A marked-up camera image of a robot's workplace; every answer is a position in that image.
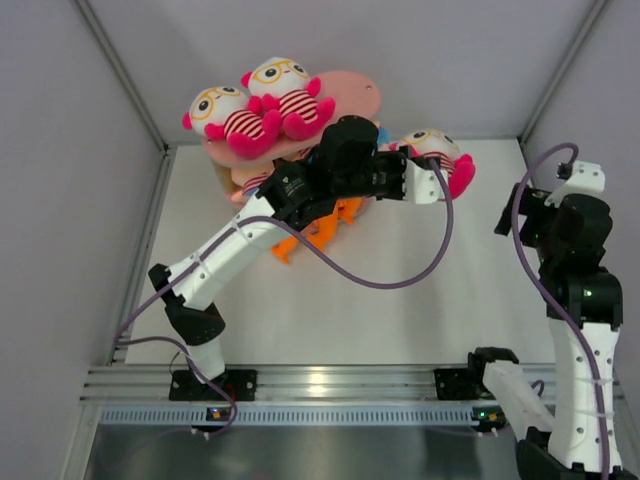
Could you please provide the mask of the boy doll black hair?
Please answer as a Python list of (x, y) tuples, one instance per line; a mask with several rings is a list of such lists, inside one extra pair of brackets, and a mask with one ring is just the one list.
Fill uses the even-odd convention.
[(390, 132), (382, 126), (381, 122), (378, 120), (374, 121), (374, 125), (377, 127), (378, 135), (377, 135), (377, 148), (379, 151), (389, 151), (390, 145), (393, 143), (392, 136)]

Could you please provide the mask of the white pink doll back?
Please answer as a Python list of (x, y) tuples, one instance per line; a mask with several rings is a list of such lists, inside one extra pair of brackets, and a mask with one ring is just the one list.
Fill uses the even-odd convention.
[(459, 146), (444, 132), (422, 129), (410, 132), (389, 144), (391, 151), (408, 146), (414, 157), (438, 157), (440, 166), (447, 173), (452, 199), (459, 198), (471, 184), (476, 166), (469, 154), (463, 154)]

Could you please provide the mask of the orange shrimp plush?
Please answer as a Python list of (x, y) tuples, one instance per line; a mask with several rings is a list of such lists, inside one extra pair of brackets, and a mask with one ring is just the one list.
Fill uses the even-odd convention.
[(312, 222), (306, 238), (319, 250), (323, 251), (331, 243), (337, 233), (340, 222), (354, 224), (357, 215), (363, 209), (363, 198), (341, 199), (336, 202), (333, 211)]
[(271, 254), (281, 263), (289, 264), (291, 253), (298, 247), (299, 239), (295, 236), (289, 236), (288, 238), (280, 241), (274, 245), (270, 251)]

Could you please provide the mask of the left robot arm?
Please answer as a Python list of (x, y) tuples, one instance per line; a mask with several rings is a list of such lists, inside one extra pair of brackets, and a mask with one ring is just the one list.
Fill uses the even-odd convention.
[(325, 129), (301, 160), (277, 168), (227, 225), (190, 256), (149, 271), (155, 292), (193, 371), (191, 386), (204, 399), (226, 386), (220, 336), (225, 322), (215, 305), (223, 287), (263, 253), (355, 198), (417, 200), (418, 166), (408, 146), (378, 147), (378, 128), (346, 116)]

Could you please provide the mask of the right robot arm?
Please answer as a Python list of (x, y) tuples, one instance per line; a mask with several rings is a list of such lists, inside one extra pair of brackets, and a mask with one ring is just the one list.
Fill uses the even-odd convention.
[(537, 270), (522, 264), (546, 304), (555, 355), (555, 406), (548, 409), (515, 354), (482, 347), (470, 353), (468, 388), (493, 396), (516, 439), (522, 479), (632, 479), (615, 433), (614, 372), (623, 324), (618, 278), (602, 266), (613, 221), (609, 205), (571, 193), (548, 203), (548, 192), (515, 185), (495, 227), (516, 253), (535, 249)]

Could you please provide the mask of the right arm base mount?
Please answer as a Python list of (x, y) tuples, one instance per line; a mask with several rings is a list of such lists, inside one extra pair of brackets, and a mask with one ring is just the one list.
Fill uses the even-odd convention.
[(479, 375), (468, 368), (438, 368), (434, 370), (436, 395), (439, 400), (494, 400)]

